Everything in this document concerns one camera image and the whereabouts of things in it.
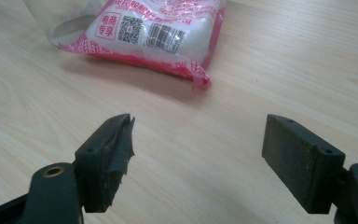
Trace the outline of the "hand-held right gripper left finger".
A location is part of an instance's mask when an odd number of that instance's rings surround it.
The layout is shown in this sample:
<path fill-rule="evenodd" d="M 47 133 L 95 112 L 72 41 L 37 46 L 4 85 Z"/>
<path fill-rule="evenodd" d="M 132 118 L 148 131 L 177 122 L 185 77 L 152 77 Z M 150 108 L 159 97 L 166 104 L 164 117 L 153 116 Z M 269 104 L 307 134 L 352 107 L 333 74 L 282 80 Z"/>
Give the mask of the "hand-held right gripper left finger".
<path fill-rule="evenodd" d="M 134 155 L 134 122 L 130 114 L 107 119 L 76 151 L 76 179 L 87 213 L 104 213 L 112 205 Z"/>

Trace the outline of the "pink and white seasoning bag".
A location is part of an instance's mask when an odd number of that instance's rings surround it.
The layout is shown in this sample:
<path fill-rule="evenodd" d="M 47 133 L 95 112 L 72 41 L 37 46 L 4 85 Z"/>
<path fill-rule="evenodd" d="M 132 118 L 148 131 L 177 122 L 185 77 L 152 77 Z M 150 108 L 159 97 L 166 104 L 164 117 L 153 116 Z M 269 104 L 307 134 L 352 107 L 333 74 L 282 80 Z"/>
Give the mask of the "pink and white seasoning bag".
<path fill-rule="evenodd" d="M 206 72 L 217 43 L 226 0 L 108 0 L 86 27 L 59 48 L 143 66 L 211 84 Z"/>

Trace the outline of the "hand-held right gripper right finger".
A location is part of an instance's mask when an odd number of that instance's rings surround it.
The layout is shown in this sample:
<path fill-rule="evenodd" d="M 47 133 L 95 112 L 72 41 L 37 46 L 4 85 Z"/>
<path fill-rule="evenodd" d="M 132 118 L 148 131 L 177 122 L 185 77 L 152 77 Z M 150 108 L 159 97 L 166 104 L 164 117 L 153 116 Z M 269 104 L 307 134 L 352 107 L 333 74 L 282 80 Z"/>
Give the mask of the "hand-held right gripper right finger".
<path fill-rule="evenodd" d="M 262 157 L 308 213 L 330 211 L 342 151 L 298 122 L 269 114 Z"/>

